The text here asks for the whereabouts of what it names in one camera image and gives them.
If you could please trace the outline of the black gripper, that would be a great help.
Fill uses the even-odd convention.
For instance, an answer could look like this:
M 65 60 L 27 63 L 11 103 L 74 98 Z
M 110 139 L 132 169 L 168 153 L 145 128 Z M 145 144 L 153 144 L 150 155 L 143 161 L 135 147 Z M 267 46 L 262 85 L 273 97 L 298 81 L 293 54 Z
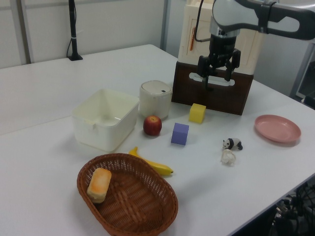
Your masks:
M 226 81 L 231 80 L 235 68 L 240 66 L 241 51 L 235 49 L 235 37 L 221 37 L 211 35 L 210 38 L 210 55 L 200 56 L 197 65 L 197 75 L 202 79 L 202 85 L 207 91 L 213 88 L 208 86 L 209 76 L 216 76 L 217 68 L 226 67 Z

